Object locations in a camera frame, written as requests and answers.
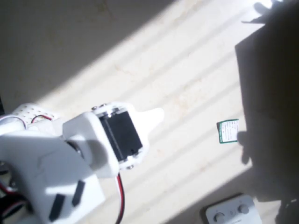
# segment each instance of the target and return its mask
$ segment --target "red wire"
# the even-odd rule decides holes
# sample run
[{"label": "red wire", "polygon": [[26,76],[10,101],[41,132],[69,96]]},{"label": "red wire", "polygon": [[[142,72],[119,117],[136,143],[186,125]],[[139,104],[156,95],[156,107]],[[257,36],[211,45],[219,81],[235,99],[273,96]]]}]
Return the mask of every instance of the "red wire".
[{"label": "red wire", "polygon": [[13,203],[11,206],[9,206],[3,213],[9,213],[11,210],[11,208],[14,208],[16,205],[20,206],[20,205],[24,205],[26,203],[26,201],[18,201]]},{"label": "red wire", "polygon": [[121,220],[122,220],[123,214],[124,214],[124,210],[125,210],[125,192],[124,192],[122,181],[121,181],[121,174],[118,174],[116,178],[117,178],[118,188],[119,188],[120,195],[121,195],[121,209],[120,209],[120,213],[116,220],[116,224],[119,224],[119,223],[121,223]]},{"label": "red wire", "polygon": [[2,184],[0,184],[0,189],[7,195],[15,195],[17,192],[7,190]]},{"label": "red wire", "polygon": [[43,117],[43,118],[46,118],[46,119],[48,119],[48,120],[52,120],[52,118],[50,118],[50,117],[48,117],[48,116],[46,116],[46,115],[42,115],[42,114],[40,114],[40,115],[35,116],[35,117],[32,119],[31,123],[33,123],[34,120],[35,120],[36,118],[38,118],[38,117]]}]

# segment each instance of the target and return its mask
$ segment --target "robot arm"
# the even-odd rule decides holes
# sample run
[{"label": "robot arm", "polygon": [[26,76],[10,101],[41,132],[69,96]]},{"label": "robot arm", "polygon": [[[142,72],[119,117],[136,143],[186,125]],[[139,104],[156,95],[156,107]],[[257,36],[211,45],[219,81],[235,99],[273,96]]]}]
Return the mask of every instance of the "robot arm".
[{"label": "robot arm", "polygon": [[163,119],[162,109],[137,112],[112,102],[64,123],[60,138],[30,131],[30,125],[0,136],[0,161],[32,206],[31,218],[76,223],[105,200],[98,178],[116,177],[141,163],[148,135]]}]

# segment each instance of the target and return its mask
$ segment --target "screw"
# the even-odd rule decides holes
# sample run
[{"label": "screw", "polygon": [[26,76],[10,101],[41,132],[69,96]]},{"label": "screw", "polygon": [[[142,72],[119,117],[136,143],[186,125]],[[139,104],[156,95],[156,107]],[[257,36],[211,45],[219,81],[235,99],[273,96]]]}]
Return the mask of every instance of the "screw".
[{"label": "screw", "polygon": [[133,169],[133,168],[134,168],[134,166],[133,166],[133,165],[131,165],[131,166],[127,167],[127,169]]}]

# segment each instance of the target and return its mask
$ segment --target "white device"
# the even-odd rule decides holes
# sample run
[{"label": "white device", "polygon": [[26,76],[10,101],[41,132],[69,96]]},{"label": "white device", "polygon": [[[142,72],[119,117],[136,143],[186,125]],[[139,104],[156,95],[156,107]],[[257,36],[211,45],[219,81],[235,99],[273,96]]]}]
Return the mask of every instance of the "white device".
[{"label": "white device", "polygon": [[262,224],[249,195],[241,195],[213,205],[206,210],[209,224]]},{"label": "white device", "polygon": [[[29,123],[31,111],[45,112],[26,104],[17,113]],[[21,224],[73,224],[85,217],[105,200],[98,178],[116,177],[142,162],[149,133],[164,119],[162,109],[137,112],[131,104],[112,102],[65,122],[60,136],[57,115],[50,115],[52,121],[26,129],[17,120],[0,123],[0,161],[33,210]]]}]

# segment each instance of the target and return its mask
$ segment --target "black wire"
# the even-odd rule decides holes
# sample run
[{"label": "black wire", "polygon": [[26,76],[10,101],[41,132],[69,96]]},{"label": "black wire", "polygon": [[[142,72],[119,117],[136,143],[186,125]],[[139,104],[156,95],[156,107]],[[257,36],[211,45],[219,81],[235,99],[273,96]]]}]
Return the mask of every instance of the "black wire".
[{"label": "black wire", "polygon": [[118,178],[120,180],[120,190],[122,191],[121,194],[121,211],[117,217],[116,223],[115,224],[120,224],[123,218],[123,214],[125,213],[125,191],[123,189],[122,181],[121,181],[121,174],[118,174]]}]

